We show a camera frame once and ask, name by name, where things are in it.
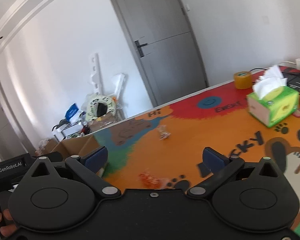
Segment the red orange snack packet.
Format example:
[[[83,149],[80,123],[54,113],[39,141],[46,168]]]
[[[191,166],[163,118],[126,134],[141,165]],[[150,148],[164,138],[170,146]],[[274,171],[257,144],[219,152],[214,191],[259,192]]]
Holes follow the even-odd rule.
[[[166,178],[157,178],[149,172],[142,172],[139,174],[139,180],[147,189],[162,189],[168,183]]]

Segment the grey room door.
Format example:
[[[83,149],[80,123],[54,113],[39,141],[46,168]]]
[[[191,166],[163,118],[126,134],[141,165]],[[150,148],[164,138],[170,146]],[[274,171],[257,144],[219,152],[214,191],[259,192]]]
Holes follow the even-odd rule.
[[[153,106],[207,88],[202,56],[181,0],[110,0]],[[143,47],[140,58],[134,41]]]

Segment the small orange printed box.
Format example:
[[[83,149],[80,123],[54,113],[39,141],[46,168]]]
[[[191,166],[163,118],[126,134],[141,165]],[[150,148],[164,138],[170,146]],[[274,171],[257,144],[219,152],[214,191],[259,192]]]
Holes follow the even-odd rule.
[[[36,150],[36,156],[45,155],[57,146],[58,142],[53,138],[46,138],[39,142],[38,149]]]

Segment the brown cardboard box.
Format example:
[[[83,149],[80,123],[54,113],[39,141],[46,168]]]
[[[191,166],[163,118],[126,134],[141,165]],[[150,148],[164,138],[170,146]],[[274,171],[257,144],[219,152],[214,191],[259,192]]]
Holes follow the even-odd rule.
[[[92,134],[62,140],[51,152],[60,153],[64,160],[72,155],[78,155],[81,163],[94,173],[108,163],[107,148],[101,146]]]

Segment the blue plastic bag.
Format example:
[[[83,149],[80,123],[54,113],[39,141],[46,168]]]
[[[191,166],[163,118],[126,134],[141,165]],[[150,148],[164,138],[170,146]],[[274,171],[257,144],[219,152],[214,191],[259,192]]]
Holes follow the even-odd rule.
[[[79,108],[77,107],[77,105],[75,103],[72,104],[65,113],[65,119],[67,121],[70,121],[70,119],[73,118],[78,111],[79,111]]]

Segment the taped cardboard box floor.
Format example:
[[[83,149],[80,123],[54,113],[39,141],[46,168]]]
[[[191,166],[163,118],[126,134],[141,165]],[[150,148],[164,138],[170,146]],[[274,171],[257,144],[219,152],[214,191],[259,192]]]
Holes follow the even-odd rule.
[[[120,118],[109,112],[93,121],[88,122],[88,126],[91,132],[96,132],[118,121],[120,121]]]

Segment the green tissue box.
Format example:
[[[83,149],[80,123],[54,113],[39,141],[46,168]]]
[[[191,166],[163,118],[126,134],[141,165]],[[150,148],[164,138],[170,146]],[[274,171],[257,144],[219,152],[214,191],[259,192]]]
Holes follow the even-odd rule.
[[[247,95],[248,111],[262,124],[273,127],[293,114],[299,105],[299,92],[287,86],[279,66],[264,71]]]

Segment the colourful cartoon table mat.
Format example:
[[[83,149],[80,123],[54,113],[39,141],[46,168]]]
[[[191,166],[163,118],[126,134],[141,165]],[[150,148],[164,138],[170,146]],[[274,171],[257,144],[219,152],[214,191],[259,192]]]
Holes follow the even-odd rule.
[[[273,127],[248,111],[247,95],[233,82],[208,89],[94,134],[108,150],[105,180],[121,191],[98,208],[97,220],[122,238],[300,239],[300,207],[289,228],[248,232],[217,216],[209,201],[187,195],[212,172],[203,164],[210,147],[247,163],[270,157],[300,202],[300,71],[283,68],[287,86],[299,92],[297,110]],[[157,127],[170,136],[161,140]],[[147,189],[139,174],[166,178],[162,189]]]

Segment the panda print toilet seat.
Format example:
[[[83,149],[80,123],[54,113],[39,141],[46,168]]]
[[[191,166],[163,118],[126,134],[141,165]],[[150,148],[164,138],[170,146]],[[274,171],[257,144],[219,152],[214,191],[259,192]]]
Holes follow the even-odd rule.
[[[91,121],[100,118],[108,113],[116,114],[117,103],[110,97],[100,94],[90,94],[87,97],[86,120]]]

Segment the yellow tape roll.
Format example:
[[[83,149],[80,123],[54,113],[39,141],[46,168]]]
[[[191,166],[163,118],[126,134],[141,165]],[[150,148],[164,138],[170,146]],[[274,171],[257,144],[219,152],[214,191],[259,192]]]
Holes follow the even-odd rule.
[[[253,85],[251,72],[237,72],[234,74],[234,84],[237,89],[249,89]]]

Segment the clear peanut snack packet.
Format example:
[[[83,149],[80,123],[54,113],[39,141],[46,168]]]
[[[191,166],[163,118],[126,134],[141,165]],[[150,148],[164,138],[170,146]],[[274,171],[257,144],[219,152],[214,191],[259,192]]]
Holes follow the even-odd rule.
[[[171,135],[170,132],[167,131],[166,125],[158,126],[157,130],[159,132],[161,140],[167,139]]]

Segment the white foam board tall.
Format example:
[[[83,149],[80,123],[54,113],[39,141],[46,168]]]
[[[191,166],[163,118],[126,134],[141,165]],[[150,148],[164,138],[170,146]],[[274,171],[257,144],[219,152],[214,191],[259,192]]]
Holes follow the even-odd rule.
[[[102,77],[101,77],[100,61],[99,61],[98,53],[94,53],[93,55],[91,55],[90,67],[91,67],[90,83],[93,86],[94,93],[102,94],[103,86],[102,86]]]

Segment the white foam board short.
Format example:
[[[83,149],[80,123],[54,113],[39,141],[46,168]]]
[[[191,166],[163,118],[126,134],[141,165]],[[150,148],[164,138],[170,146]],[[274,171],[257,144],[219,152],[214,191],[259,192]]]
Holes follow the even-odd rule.
[[[127,76],[124,73],[116,74],[111,78],[111,81],[114,85],[114,92],[112,94],[112,97],[116,102],[119,101],[122,91],[125,88],[126,79]]]

